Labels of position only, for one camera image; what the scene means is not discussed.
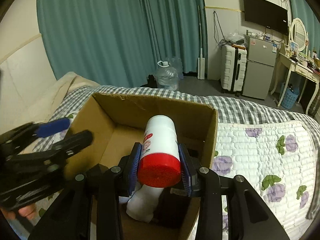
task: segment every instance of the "metal screw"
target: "metal screw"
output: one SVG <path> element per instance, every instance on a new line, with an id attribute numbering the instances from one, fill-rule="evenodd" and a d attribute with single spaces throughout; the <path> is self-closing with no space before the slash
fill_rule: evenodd
<path id="1" fill-rule="evenodd" d="M 49 172 L 53 172 L 53 171 L 57 170 L 58 168 L 59 168 L 59 165 L 53 164 L 53 165 L 49 166 L 47 170 Z"/>
<path id="2" fill-rule="evenodd" d="M 209 172 L 209 169 L 207 168 L 207 167 L 201 167 L 200 169 L 199 169 L 199 171 L 201 172 L 201 173 L 208 173 Z"/>
<path id="3" fill-rule="evenodd" d="M 111 171 L 114 173 L 117 173 L 117 172 L 121 171 L 121 168 L 119 166 L 114 166 L 111 168 Z"/>
<path id="4" fill-rule="evenodd" d="M 82 175 L 82 174 L 78 174 L 77 176 L 76 176 L 76 181 L 81 181 L 81 180 L 83 180 L 84 179 L 84 176 Z"/>
<path id="5" fill-rule="evenodd" d="M 236 176 L 236 180 L 239 181 L 239 182 L 244 182 L 244 176 L 237 175 Z"/>

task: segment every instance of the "picture frame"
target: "picture frame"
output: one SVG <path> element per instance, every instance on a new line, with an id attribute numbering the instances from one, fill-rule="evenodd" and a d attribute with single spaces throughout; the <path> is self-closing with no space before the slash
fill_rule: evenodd
<path id="1" fill-rule="evenodd" d="M 299 45 L 297 43 L 295 43 L 294 41 L 290 42 L 290 51 L 291 52 L 296 52 L 296 55 L 299 52 Z"/>

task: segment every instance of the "white suitcase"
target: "white suitcase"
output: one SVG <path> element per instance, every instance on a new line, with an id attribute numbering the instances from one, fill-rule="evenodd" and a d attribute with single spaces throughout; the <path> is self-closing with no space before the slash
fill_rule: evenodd
<path id="1" fill-rule="evenodd" d="M 223 89 L 242 91 L 247 63 L 247 50 L 233 48 L 230 45 L 222 47 L 221 86 Z"/>

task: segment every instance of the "silver refrigerator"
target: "silver refrigerator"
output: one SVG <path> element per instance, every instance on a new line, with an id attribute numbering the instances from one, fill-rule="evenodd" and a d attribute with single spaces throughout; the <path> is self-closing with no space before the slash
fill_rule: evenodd
<path id="1" fill-rule="evenodd" d="M 246 36 L 248 61 L 242 95 L 266 99 L 276 62 L 276 45 Z"/>

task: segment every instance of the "floral pattern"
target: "floral pattern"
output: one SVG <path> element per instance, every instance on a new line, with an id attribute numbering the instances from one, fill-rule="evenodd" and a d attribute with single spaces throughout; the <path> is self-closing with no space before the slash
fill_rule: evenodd
<path id="1" fill-rule="evenodd" d="M 258 137 L 262 133 L 262 128 L 246 128 L 245 132 L 249 137 Z"/>
<path id="2" fill-rule="evenodd" d="M 297 199 L 299 199 L 303 193 L 305 192 L 305 190 L 307 189 L 307 186 L 306 185 L 302 185 L 298 188 L 298 191 L 297 191 Z"/>
<path id="3" fill-rule="evenodd" d="M 294 138 L 292 134 L 288 135 L 287 138 L 285 139 L 285 148 L 287 149 L 288 152 L 294 153 L 297 148 L 297 140 Z"/>
<path id="4" fill-rule="evenodd" d="M 42 217 L 45 212 L 46 212 L 46 210 L 44 208 L 40 208 L 39 209 L 39 217 Z"/>
<path id="5" fill-rule="evenodd" d="M 292 134 L 289 134 L 287 138 L 284 135 L 279 138 L 276 144 L 276 148 L 278 150 L 278 153 L 280 153 L 281 155 L 284 155 L 284 147 L 288 152 L 295 152 L 297 150 L 297 140 Z"/>
<path id="6" fill-rule="evenodd" d="M 276 175 L 267 175 L 262 181 L 261 190 L 267 189 L 269 186 L 273 186 L 275 182 L 280 182 L 281 178 Z"/>
<path id="7" fill-rule="evenodd" d="M 275 184 L 268 189 L 268 200 L 270 202 L 280 202 L 285 195 L 285 186 L 283 184 Z"/>
<path id="8" fill-rule="evenodd" d="M 229 156 L 218 156 L 213 160 L 212 170 L 218 175 L 224 176 L 231 172 L 232 165 L 233 162 Z"/>
<path id="9" fill-rule="evenodd" d="M 308 202 L 308 199 L 309 199 L 309 192 L 306 191 L 305 193 L 303 193 L 303 195 L 301 197 L 300 209 L 304 208 L 304 206 Z"/>

